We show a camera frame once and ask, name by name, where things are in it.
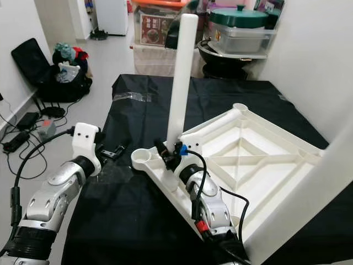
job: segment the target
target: white pole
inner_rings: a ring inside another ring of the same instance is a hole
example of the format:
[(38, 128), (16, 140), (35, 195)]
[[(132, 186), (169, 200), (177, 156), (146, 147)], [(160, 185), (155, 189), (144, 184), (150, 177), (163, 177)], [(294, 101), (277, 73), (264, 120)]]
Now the white pole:
[(167, 148), (174, 151), (174, 144), (184, 130), (186, 103), (188, 100), (192, 56), (199, 18), (193, 14), (181, 16), (178, 49), (176, 51), (172, 101), (170, 103)]

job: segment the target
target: tiled floor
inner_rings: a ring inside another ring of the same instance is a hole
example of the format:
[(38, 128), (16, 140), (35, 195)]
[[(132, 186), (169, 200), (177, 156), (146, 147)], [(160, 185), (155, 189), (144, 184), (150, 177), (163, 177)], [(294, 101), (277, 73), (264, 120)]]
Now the tiled floor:
[[(103, 127), (106, 116), (111, 105), (111, 85), (122, 73), (134, 73), (133, 53), (129, 49), (133, 36), (132, 17), (129, 17), (129, 32), (127, 36), (110, 36), (104, 41), (88, 40), (86, 43), (80, 43), (79, 46), (85, 49), (89, 54), (89, 65), (93, 73), (93, 84), (91, 92), (85, 96), (79, 103), (69, 108), (67, 116), (68, 123), (58, 128), (57, 132), (70, 128), (75, 123), (81, 121)], [(33, 105), (29, 111), (37, 111)], [(48, 161), (47, 172), (58, 168), (62, 162), (72, 158), (70, 136), (63, 136), (47, 144), (44, 155)], [(20, 165), (18, 158), (19, 152), (10, 155), (10, 164), (13, 171), (17, 171)], [(41, 157), (36, 157), (28, 162), (23, 176), (31, 177), (43, 169), (44, 161)], [(0, 152), (0, 247), (6, 243), (10, 232), (10, 207), (9, 193), (13, 185), (14, 176), (9, 172), (6, 155)], [(45, 179), (46, 174), (31, 180), (21, 181), (21, 205), (25, 209), (30, 197), (38, 190)], [(74, 200), (66, 212), (60, 232), (52, 246), (50, 255), (50, 264), (61, 264), (61, 255), (66, 238), (66, 230), (69, 224), (76, 200)]]

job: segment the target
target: table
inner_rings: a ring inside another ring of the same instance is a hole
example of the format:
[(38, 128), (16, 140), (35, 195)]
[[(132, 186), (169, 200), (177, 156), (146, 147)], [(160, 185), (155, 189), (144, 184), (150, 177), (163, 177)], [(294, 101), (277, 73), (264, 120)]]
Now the table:
[[(105, 148), (130, 140), (127, 152), (88, 178), (67, 231), (62, 264), (212, 264), (203, 242), (130, 154), (167, 136), (173, 79), (120, 75), (104, 126)], [(243, 103), (294, 135), (328, 143), (266, 81), (190, 81), (185, 130)], [(318, 264), (352, 258), (353, 185), (284, 244), (266, 264)]]

